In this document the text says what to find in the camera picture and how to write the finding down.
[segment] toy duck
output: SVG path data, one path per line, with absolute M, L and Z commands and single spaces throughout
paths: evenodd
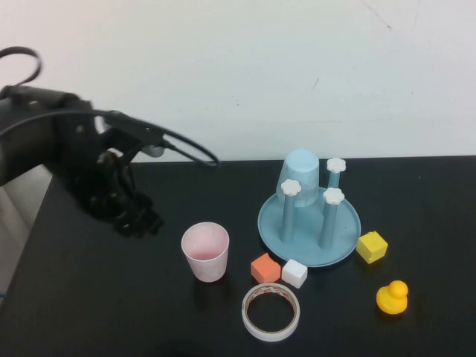
M 396 315 L 407 309 L 407 284 L 395 280 L 389 286 L 383 286 L 377 291 L 377 305 L 388 314 Z

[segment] blue plastic base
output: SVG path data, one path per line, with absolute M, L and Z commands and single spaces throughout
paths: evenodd
M 295 228 L 292 241 L 280 239 L 284 203 L 271 196 L 261 207 L 258 229 L 263 242 L 284 260 L 294 259 L 308 267 L 330 266 L 347 257 L 356 248 L 361 234 L 360 219 L 354 207 L 345 199 L 337 209 L 332 248 L 323 250 L 318 244 L 324 217 L 322 210 L 326 189 L 319 187 L 319 199 L 312 205 L 295 208 Z

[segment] yellow cube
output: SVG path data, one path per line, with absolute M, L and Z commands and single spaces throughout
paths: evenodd
M 382 258 L 387 252 L 388 243 L 377 232 L 369 232 L 357 242 L 357 253 L 370 264 Z

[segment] black table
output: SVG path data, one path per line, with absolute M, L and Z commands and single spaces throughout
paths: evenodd
M 362 232 L 388 241 L 387 255 L 367 266 L 353 253 L 310 269 L 292 288 L 302 310 L 294 335 L 276 344 L 251 337 L 240 308 L 255 284 L 250 262 L 266 251 L 257 214 L 280 166 L 135 165 L 138 186 L 167 223 L 143 240 L 82 213 L 54 179 L 1 307 L 0 355 L 475 355 L 473 157 L 347 161 L 341 188 Z M 185 229 L 200 221 L 231 236 L 228 271 L 213 284 L 195 280 L 180 249 Z M 389 318 L 375 296 L 395 279 L 408 284 L 409 306 Z

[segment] blue cup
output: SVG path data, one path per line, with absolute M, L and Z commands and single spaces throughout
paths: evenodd
M 276 186 L 276 194 L 282 202 L 284 193 L 281 184 L 287 179 L 297 180 L 301 186 L 295 207 L 312 205 L 319 196 L 319 159 L 316 154 L 307 149 L 297 149 L 286 156 Z

